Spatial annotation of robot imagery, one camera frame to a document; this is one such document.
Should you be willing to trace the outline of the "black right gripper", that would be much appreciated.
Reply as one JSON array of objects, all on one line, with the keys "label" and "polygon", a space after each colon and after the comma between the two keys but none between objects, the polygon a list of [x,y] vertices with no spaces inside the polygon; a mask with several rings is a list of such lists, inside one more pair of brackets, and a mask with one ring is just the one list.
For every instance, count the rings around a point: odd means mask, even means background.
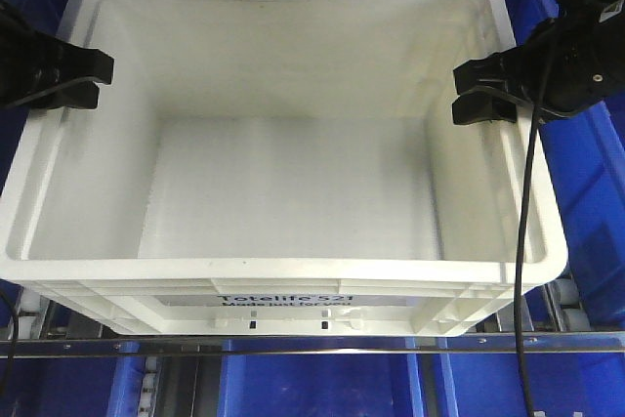
[{"label": "black right gripper", "polygon": [[555,0],[521,49],[469,60],[453,70],[454,125],[516,123],[524,87],[544,119],[567,119],[624,91],[624,0]]}]

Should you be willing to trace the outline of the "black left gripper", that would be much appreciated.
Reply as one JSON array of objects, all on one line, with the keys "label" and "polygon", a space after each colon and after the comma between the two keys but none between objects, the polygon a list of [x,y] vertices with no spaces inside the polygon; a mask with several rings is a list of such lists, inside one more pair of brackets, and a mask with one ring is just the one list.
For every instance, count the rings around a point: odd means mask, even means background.
[{"label": "black left gripper", "polygon": [[[53,62],[56,61],[56,72]],[[1,109],[96,108],[98,84],[110,84],[114,59],[33,28],[1,2]]]}]

